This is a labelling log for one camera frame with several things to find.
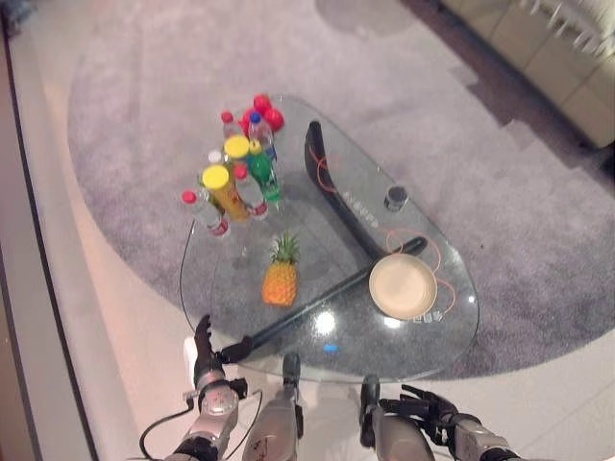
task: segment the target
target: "white floor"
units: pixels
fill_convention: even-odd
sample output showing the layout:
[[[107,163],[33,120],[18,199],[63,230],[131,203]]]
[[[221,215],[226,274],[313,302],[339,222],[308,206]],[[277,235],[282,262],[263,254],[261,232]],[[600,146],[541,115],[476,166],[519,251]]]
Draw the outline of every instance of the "white floor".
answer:
[[[71,78],[108,0],[44,0],[11,51],[26,150],[46,249],[89,424],[102,460],[139,456],[138,435],[183,407],[184,314],[142,282],[93,222],[66,139]],[[422,381],[473,413],[526,457],[604,460],[615,453],[615,332],[538,367],[486,378]],[[241,369],[271,396],[279,379]],[[358,443],[356,386],[302,382],[300,460],[373,460]],[[385,396],[398,393],[384,386]],[[233,440],[251,421],[242,406]],[[154,431],[163,457],[193,416]]]

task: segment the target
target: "pineapple leaves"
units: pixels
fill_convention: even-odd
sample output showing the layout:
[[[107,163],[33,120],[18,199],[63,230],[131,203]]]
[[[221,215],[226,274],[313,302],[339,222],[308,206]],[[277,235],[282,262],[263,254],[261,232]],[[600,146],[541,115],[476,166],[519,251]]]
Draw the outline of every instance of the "pineapple leaves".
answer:
[[[274,248],[271,250],[273,262],[288,262],[294,264],[299,260],[299,239],[297,235],[290,236],[286,231],[282,237],[276,238]]]

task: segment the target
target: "gray rug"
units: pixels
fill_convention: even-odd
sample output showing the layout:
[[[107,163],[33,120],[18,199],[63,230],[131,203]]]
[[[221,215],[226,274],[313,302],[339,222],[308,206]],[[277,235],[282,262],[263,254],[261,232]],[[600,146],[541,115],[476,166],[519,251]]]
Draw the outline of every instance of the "gray rug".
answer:
[[[219,111],[263,90],[327,114],[460,251],[480,327],[444,376],[528,367],[613,328],[603,153],[577,148],[523,80],[418,1],[133,0],[108,11],[75,75],[71,155],[103,234],[171,302],[190,224],[178,194],[220,142]]]

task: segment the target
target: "yellow bottle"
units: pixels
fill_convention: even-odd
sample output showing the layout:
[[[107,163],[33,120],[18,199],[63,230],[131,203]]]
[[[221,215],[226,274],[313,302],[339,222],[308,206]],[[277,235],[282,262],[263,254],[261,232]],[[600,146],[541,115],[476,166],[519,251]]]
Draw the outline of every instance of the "yellow bottle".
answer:
[[[229,157],[231,163],[237,163],[238,161],[249,162],[249,152],[250,141],[246,136],[236,134],[224,141],[224,153]]]
[[[222,165],[212,165],[203,172],[203,184],[218,204],[227,210],[234,221],[248,219],[248,210],[237,194],[229,171]]]

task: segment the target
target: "plate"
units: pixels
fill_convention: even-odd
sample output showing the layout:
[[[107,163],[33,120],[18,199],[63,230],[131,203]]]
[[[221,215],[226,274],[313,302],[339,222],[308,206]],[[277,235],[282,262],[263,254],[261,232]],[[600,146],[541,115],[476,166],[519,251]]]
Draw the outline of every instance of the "plate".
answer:
[[[386,315],[410,320],[431,309],[437,282],[430,267],[418,257],[394,254],[381,259],[372,269],[369,292]]]

